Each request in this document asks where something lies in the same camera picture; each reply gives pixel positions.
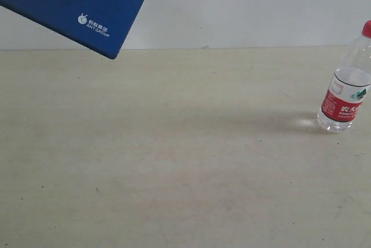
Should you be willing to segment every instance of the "table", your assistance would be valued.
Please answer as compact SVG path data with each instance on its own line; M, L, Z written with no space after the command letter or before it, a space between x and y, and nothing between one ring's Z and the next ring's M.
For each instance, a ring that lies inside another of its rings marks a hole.
M0 52L0 247L371 247L344 47Z

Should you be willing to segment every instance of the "white wall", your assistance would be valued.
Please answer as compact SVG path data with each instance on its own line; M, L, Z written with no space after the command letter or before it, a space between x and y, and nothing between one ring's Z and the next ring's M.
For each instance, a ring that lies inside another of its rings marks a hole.
M0 49L81 48L6 9L0 18ZM342 45L369 19L370 0L146 0L124 48Z

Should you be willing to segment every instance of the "red bottle cap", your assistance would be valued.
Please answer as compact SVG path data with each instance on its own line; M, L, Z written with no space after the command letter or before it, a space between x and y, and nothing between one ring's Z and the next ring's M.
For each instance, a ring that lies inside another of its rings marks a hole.
M362 34L365 37L371 38L371 20L367 21L364 25Z

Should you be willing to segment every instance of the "blue board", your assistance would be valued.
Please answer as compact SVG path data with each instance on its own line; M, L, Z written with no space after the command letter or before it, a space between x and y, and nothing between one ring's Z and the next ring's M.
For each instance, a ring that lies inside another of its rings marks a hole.
M143 1L0 0L0 5L114 59Z

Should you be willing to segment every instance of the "plastic bottle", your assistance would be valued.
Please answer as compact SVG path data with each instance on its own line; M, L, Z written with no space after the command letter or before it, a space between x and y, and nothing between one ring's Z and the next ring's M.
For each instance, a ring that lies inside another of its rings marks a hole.
M371 21L348 48L334 73L318 112L319 124L329 132L349 128L371 87Z

